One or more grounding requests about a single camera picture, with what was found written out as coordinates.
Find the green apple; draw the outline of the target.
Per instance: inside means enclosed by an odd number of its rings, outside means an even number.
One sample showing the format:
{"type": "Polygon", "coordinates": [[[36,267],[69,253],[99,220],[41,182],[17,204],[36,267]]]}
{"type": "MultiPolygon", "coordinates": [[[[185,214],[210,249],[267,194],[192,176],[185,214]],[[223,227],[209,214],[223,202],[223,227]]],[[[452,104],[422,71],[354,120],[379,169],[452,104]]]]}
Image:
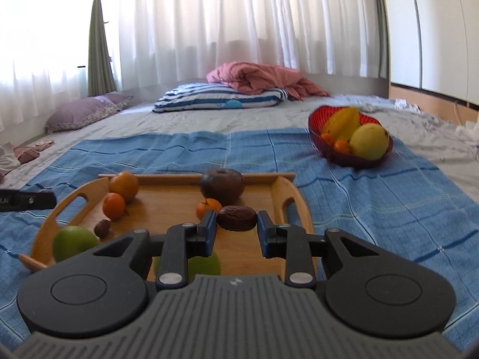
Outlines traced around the green apple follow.
{"type": "MultiPolygon", "coordinates": [[[[160,257],[152,257],[152,265],[148,277],[154,280],[160,263],[160,257]]],[[[187,281],[194,280],[196,275],[218,276],[221,274],[221,264],[218,255],[213,251],[208,257],[195,256],[187,260],[187,281]]]]}
{"type": "Polygon", "coordinates": [[[96,235],[81,226],[68,225],[58,230],[52,242],[52,255],[56,263],[96,247],[96,235]]]}

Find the small orange mandarin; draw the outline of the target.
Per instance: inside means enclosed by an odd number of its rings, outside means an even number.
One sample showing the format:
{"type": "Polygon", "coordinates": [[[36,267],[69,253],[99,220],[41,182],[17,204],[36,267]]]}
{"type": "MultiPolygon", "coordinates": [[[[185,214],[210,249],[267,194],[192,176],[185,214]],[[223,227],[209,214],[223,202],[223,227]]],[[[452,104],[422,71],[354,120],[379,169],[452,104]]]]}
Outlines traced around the small orange mandarin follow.
{"type": "Polygon", "coordinates": [[[196,205],[196,217],[201,220],[207,211],[213,210],[216,213],[219,213],[221,209],[222,205],[218,200],[205,198],[196,205]]]}

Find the red date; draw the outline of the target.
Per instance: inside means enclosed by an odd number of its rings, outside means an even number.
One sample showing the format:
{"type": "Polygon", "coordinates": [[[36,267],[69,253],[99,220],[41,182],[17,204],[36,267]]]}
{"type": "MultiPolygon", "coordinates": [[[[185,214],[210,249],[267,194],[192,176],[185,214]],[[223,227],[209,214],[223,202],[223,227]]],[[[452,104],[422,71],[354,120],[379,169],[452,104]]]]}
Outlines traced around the red date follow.
{"type": "Polygon", "coordinates": [[[219,211],[217,224],[229,231],[248,231],[257,225],[257,213],[250,207],[238,205],[226,206],[219,211]]]}
{"type": "Polygon", "coordinates": [[[110,233],[111,223],[107,219],[100,220],[95,225],[93,232],[98,238],[106,238],[110,233]]]}

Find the dark purple mangosteen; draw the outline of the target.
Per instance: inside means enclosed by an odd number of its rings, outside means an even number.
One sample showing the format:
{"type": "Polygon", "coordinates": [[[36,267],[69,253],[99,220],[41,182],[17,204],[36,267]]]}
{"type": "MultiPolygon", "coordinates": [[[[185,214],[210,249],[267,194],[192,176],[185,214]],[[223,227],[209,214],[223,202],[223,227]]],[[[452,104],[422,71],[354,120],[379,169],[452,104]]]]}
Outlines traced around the dark purple mangosteen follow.
{"type": "Polygon", "coordinates": [[[244,176],[234,169],[210,169],[200,180],[200,190],[207,199],[215,199],[221,205],[234,205],[245,188],[244,176]]]}

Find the large pale orange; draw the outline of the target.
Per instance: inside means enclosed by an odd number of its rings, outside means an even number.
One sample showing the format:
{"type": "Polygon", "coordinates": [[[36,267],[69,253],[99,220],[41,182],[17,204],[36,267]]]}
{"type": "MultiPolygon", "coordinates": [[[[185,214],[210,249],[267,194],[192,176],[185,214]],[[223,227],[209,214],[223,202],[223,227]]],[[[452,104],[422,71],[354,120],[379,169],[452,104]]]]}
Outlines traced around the large pale orange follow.
{"type": "Polygon", "coordinates": [[[110,180],[109,191],[120,194],[129,203],[137,196],[139,187],[139,180],[135,174],[121,172],[110,180]]]}

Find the wooden serving tray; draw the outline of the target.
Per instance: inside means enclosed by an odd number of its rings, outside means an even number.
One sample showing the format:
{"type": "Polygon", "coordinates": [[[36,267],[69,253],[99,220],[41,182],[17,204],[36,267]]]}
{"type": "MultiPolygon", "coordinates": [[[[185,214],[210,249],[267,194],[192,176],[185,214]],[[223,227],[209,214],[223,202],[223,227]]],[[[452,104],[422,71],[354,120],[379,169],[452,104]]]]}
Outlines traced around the wooden serving tray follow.
{"type": "MultiPolygon", "coordinates": [[[[39,271],[54,263],[51,246],[61,228],[56,219],[62,212],[71,210],[74,216],[70,224],[88,230],[104,219],[102,205],[109,191],[110,178],[109,174],[101,174],[57,204],[40,227],[30,254],[19,256],[27,269],[39,271]]],[[[287,207],[294,204],[301,226],[312,233],[314,229],[309,208],[293,185],[294,178],[293,173],[245,174],[246,186],[239,204],[255,211],[268,212],[275,224],[288,222],[287,207]]],[[[138,179],[139,192],[128,204],[122,219],[112,224],[110,238],[133,229],[146,229],[153,235],[162,234],[175,224],[197,221],[196,205],[202,198],[200,175],[140,174],[138,179]]],[[[285,272],[284,260],[263,257],[257,233],[253,230],[231,232],[219,229],[213,250],[219,257],[222,274],[227,276],[261,273],[282,276],[285,272]]]]}

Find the small orange in bowl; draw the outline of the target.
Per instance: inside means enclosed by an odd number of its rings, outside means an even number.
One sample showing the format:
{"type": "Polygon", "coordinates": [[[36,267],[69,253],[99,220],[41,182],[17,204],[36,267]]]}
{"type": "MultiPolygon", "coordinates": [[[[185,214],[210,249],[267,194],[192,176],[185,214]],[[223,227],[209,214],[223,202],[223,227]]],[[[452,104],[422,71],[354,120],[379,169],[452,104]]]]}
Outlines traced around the small orange in bowl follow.
{"type": "Polygon", "coordinates": [[[344,139],[336,140],[334,145],[333,145],[333,149],[336,152],[344,154],[344,155],[350,155],[351,154],[350,144],[348,143],[348,141],[346,141],[344,139]]]}

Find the purple pillow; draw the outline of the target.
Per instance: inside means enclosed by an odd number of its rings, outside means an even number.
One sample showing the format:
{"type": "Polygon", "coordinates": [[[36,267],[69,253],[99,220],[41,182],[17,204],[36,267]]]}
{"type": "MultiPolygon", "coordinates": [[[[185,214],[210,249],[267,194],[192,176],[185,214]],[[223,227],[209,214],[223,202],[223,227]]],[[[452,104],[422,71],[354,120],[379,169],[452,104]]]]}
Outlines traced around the purple pillow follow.
{"type": "Polygon", "coordinates": [[[47,120],[45,132],[80,130],[124,110],[132,98],[118,92],[80,98],[57,109],[47,120]]]}

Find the blue checked blanket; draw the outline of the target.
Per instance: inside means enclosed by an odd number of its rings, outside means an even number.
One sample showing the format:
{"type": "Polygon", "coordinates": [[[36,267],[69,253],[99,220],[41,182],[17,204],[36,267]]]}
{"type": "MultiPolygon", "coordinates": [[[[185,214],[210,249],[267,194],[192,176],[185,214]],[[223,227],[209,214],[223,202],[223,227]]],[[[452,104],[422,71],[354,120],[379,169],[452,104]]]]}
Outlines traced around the blue checked blanket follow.
{"type": "Polygon", "coordinates": [[[478,205],[436,165],[399,140],[377,169],[327,163],[303,128],[199,131],[85,140],[36,176],[19,168],[6,187],[51,189],[58,198],[99,174],[200,174],[226,167],[242,173],[295,174],[317,233],[339,228],[437,271],[457,305],[444,335],[464,350],[478,339],[478,205]]]}

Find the red fruit bowl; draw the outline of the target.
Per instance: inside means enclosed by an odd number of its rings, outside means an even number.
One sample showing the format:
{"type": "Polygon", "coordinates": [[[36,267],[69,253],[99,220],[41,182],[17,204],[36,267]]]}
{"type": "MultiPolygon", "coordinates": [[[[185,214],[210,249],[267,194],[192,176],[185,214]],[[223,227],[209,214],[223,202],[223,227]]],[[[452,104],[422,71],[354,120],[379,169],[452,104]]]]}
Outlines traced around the red fruit bowl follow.
{"type": "Polygon", "coordinates": [[[309,115],[308,129],[321,156],[343,167],[376,167],[393,147],[393,140],[382,124],[354,106],[323,105],[309,115]]]}

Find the yellow mango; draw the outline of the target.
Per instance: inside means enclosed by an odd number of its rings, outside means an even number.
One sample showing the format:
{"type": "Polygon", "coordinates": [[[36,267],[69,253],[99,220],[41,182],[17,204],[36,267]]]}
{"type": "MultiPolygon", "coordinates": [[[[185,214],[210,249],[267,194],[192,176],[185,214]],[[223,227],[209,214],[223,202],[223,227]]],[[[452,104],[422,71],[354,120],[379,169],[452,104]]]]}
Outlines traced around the yellow mango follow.
{"type": "Polygon", "coordinates": [[[386,153],[390,142],[388,132],[376,123],[366,123],[353,133],[349,146],[351,154],[365,160],[379,160],[386,153]]]}

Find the green drape curtain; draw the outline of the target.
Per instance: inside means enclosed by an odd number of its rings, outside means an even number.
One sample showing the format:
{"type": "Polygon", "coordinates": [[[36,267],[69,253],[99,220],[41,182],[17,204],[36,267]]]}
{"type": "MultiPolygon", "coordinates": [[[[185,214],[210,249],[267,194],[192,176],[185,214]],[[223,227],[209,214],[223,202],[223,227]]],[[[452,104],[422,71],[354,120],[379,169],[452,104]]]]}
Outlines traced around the green drape curtain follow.
{"type": "Polygon", "coordinates": [[[93,0],[89,24],[89,59],[87,85],[89,96],[100,96],[116,90],[106,40],[101,0],[93,0]]]}

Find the pink crumpled quilt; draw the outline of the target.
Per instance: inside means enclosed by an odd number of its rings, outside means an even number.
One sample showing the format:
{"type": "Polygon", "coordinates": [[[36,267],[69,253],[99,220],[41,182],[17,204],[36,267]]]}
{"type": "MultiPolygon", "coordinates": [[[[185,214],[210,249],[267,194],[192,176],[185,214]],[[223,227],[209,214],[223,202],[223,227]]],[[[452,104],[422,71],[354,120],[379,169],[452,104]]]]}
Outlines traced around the pink crumpled quilt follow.
{"type": "Polygon", "coordinates": [[[275,64],[245,61],[223,63],[206,76],[209,83],[222,83],[245,95],[256,95],[272,88],[281,88],[296,101],[310,96],[329,94],[319,84],[307,79],[302,71],[275,64]]]}

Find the grey bed sheet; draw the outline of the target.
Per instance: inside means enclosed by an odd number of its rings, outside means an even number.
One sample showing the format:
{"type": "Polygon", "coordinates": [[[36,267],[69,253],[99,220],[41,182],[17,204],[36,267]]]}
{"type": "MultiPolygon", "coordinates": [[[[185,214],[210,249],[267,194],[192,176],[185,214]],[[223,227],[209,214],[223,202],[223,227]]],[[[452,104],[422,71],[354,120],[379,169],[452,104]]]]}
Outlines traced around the grey bed sheet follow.
{"type": "MultiPolygon", "coordinates": [[[[306,127],[309,114],[322,105],[356,106],[367,115],[376,118],[392,135],[399,138],[399,135],[391,130],[398,125],[399,117],[394,100],[378,96],[335,95],[328,98],[312,97],[303,102],[284,101],[280,105],[269,108],[193,110],[173,113],[154,113],[152,105],[140,104],[83,129],[50,135],[49,138],[54,141],[54,145],[42,152],[39,158],[7,174],[1,187],[21,188],[71,146],[83,139],[126,137],[147,132],[173,134],[207,130],[231,133],[242,130],[306,127]]],[[[411,150],[438,166],[471,199],[478,199],[478,161],[454,160],[447,163],[411,150]]]]}

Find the white sheer curtain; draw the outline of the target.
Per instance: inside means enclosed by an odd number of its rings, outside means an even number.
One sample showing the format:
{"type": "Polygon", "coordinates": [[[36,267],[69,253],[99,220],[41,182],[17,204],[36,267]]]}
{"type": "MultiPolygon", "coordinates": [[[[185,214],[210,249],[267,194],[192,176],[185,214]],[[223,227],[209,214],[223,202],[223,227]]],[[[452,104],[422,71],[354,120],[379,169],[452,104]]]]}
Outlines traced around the white sheer curtain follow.
{"type": "MultiPolygon", "coordinates": [[[[1,0],[1,128],[88,90],[93,0],[1,0]]],[[[116,89],[205,77],[232,61],[387,75],[379,0],[101,0],[116,89]]]]}

